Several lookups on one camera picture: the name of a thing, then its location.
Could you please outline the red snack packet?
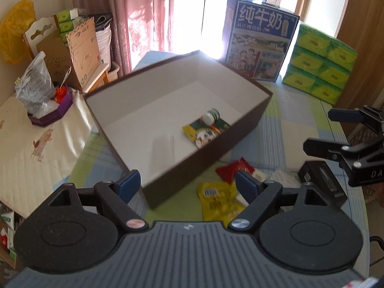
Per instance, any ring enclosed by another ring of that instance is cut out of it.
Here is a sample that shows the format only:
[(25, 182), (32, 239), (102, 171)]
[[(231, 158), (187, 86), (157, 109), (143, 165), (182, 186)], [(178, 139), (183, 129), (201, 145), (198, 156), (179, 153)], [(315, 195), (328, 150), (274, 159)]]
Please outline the red snack packet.
[(238, 171), (246, 171), (252, 174), (254, 168), (243, 157), (224, 167), (216, 168), (216, 174), (228, 184), (231, 184), (235, 180)]

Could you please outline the yellow snack packet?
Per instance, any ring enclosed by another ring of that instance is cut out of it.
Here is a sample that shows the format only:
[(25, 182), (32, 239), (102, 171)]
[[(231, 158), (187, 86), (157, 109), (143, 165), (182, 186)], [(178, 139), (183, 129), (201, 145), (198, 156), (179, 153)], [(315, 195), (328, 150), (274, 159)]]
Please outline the yellow snack packet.
[(197, 194), (205, 222), (222, 222), (227, 227), (245, 209), (237, 199), (238, 191), (234, 183), (201, 183), (197, 186)]

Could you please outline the green yellow card package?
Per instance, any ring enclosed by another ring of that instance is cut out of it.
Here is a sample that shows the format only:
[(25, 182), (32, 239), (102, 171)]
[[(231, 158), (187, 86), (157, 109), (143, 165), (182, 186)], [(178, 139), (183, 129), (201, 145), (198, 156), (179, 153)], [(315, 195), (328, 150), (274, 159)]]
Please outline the green yellow card package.
[(183, 126), (182, 130), (187, 138), (198, 149), (201, 149), (229, 128), (230, 125), (225, 120), (218, 119), (212, 125), (208, 125), (199, 118), (189, 125)]

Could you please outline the green tissue pack stack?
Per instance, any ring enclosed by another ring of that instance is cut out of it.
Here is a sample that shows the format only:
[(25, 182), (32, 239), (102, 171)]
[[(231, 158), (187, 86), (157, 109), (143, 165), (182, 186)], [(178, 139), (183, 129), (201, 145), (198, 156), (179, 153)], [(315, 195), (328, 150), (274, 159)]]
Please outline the green tissue pack stack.
[(335, 105), (356, 60), (344, 42), (301, 24), (282, 83)]

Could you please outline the cream printed bed sheet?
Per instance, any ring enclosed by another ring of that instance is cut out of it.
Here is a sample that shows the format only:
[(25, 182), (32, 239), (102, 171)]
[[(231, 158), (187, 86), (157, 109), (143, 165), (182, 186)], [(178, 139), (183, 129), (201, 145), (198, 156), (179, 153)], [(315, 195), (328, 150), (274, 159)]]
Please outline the cream printed bed sheet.
[(94, 120), (74, 91), (66, 114), (47, 127), (31, 124), (14, 96), (1, 105), (1, 203), (27, 218), (67, 178), (83, 151)]

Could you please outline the brown cardboard storage box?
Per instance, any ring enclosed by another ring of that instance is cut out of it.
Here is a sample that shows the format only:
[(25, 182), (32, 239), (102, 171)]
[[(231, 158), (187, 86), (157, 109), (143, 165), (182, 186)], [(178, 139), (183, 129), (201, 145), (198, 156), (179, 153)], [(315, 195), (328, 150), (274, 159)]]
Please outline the brown cardboard storage box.
[[(156, 208), (245, 138), (271, 92), (200, 51), (162, 60), (85, 96), (119, 163), (141, 174), (144, 198)], [(229, 128), (202, 148), (183, 127), (210, 109)]]

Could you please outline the purple tray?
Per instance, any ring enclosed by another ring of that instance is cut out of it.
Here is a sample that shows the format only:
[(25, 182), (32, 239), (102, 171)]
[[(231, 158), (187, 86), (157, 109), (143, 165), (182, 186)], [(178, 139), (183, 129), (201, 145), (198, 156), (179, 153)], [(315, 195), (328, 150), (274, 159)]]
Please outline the purple tray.
[(34, 126), (47, 127), (48, 125), (56, 122), (57, 120), (60, 120), (66, 114), (66, 112), (72, 106), (72, 104), (73, 104), (72, 95), (70, 92), (67, 92), (62, 102), (56, 108), (56, 110), (50, 112), (49, 114), (41, 118), (35, 118), (29, 113), (28, 113), (28, 117)]

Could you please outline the clear printed plastic bag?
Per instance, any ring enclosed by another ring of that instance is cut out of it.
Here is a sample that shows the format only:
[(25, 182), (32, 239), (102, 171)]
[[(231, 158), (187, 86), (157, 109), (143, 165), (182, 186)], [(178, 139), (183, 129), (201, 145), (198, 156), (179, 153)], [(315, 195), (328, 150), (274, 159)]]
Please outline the clear printed plastic bag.
[(21, 77), (15, 81), (16, 98), (33, 118), (40, 119), (59, 104), (53, 100), (55, 87), (44, 61), (46, 54), (40, 51)]

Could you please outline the blue milk carton box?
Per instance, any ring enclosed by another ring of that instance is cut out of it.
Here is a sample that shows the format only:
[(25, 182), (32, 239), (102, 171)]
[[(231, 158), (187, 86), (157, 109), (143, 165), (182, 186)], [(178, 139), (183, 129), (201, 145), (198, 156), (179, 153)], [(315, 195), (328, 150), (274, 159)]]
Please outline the blue milk carton box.
[(267, 3), (227, 0), (222, 60), (257, 81), (275, 82), (299, 16)]

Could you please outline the open brown cardboard carton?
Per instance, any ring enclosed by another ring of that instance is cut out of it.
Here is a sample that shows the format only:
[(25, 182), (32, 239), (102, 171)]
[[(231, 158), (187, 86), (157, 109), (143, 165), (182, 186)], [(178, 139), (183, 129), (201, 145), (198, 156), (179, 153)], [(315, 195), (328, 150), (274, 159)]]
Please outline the open brown cardboard carton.
[(52, 81), (61, 82), (71, 69), (66, 84), (83, 90), (101, 64), (94, 19), (87, 19), (69, 32), (66, 39), (67, 43), (64, 43), (56, 30), (39, 42), (36, 48), (46, 55), (44, 61)]

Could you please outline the green tissue boxes on shelf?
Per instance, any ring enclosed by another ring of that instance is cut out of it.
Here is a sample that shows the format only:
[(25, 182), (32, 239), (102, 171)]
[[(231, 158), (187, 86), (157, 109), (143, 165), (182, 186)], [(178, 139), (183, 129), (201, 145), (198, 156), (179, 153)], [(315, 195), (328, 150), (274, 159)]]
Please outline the green tissue boxes on shelf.
[(87, 11), (83, 8), (71, 8), (64, 10), (56, 15), (60, 38), (67, 44), (66, 35), (81, 25), (87, 18)]

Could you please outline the pink curtain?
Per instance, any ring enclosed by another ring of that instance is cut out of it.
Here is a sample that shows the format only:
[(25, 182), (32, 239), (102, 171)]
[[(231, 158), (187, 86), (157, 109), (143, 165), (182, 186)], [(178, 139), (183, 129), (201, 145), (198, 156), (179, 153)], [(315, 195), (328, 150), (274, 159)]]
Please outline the pink curtain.
[(128, 75), (149, 51), (171, 51), (174, 0), (72, 0), (90, 14), (111, 13), (113, 60)]

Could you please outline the yellow plastic bag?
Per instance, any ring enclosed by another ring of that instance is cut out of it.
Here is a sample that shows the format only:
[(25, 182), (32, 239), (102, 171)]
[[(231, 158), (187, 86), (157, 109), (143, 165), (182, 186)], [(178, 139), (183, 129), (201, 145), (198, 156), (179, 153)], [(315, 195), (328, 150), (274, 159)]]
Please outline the yellow plastic bag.
[(26, 54), (23, 34), (36, 21), (35, 6), (30, 0), (17, 2), (1, 21), (1, 58), (6, 64), (19, 64)]

